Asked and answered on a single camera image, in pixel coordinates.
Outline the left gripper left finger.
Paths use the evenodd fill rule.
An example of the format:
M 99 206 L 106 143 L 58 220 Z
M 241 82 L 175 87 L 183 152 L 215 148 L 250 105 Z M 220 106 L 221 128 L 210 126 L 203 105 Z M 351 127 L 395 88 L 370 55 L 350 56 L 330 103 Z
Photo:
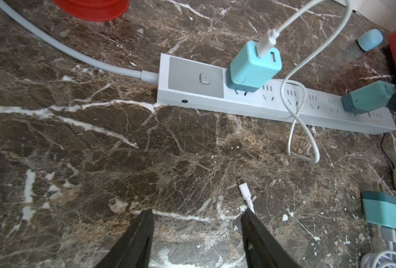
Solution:
M 153 211 L 148 209 L 140 212 L 96 267 L 147 268 L 150 261 L 153 234 Z

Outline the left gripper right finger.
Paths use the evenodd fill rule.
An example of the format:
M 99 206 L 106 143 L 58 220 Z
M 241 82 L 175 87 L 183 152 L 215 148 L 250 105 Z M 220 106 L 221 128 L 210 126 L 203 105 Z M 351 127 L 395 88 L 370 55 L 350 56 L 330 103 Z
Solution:
M 249 268 L 299 267 L 249 208 L 241 216 L 241 229 Z

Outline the teal charger with black cable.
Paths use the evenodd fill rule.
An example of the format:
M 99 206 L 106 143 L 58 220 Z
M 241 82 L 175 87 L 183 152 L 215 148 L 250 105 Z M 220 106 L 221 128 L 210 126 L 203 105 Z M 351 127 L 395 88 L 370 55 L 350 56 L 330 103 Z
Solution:
M 395 92 L 395 85 L 377 81 L 344 95 L 341 101 L 346 112 L 364 114 L 386 107 Z

